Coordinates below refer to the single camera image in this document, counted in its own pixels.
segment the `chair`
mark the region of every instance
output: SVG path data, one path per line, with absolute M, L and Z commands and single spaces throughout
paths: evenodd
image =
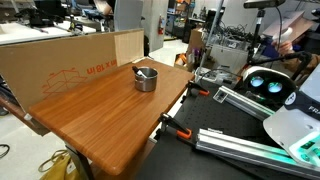
M 115 31 L 141 28 L 143 0 L 117 0 L 114 10 Z

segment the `clamp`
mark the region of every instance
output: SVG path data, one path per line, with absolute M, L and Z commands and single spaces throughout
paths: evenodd
M 200 86 L 199 84 L 195 83 L 194 81 L 188 81 L 188 83 L 186 84 L 186 88 L 188 89 L 187 90 L 187 94 L 182 97 L 181 103 L 183 103 L 188 96 L 192 95 L 192 93 L 191 93 L 192 89 L 199 90 L 199 94 L 201 94 L 203 96 L 208 96 L 209 93 L 210 93 L 208 90 L 204 89 L 202 86 Z
M 186 128 L 184 125 L 182 125 L 180 122 L 178 122 L 176 119 L 174 119 L 170 115 L 166 113 L 161 113 L 158 121 L 162 122 L 162 126 L 161 126 L 162 132 L 166 131 L 167 126 L 170 126 L 177 130 L 176 133 L 178 137 L 185 140 L 191 139 L 192 131 Z

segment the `robot eye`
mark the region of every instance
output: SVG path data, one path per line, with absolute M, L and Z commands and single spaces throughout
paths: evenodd
M 276 82 L 271 82 L 268 85 L 268 90 L 271 93 L 277 93 L 280 92 L 282 89 L 282 84 L 281 83 L 276 83 Z
M 260 76 L 255 76 L 251 79 L 250 83 L 253 87 L 259 87 L 263 84 L 263 79 Z

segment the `wooden table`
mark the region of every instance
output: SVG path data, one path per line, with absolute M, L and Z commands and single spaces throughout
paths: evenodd
M 132 66 L 158 71 L 153 92 L 134 87 Z M 44 100 L 29 113 L 67 144 L 111 175 L 120 174 L 168 112 L 194 75 L 143 60 Z

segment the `stainless steel pot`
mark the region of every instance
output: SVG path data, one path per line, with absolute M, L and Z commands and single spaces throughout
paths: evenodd
M 140 67 L 139 70 L 147 76 L 144 78 L 135 74 L 135 87 L 139 91 L 154 91 L 157 87 L 158 71 L 149 67 Z

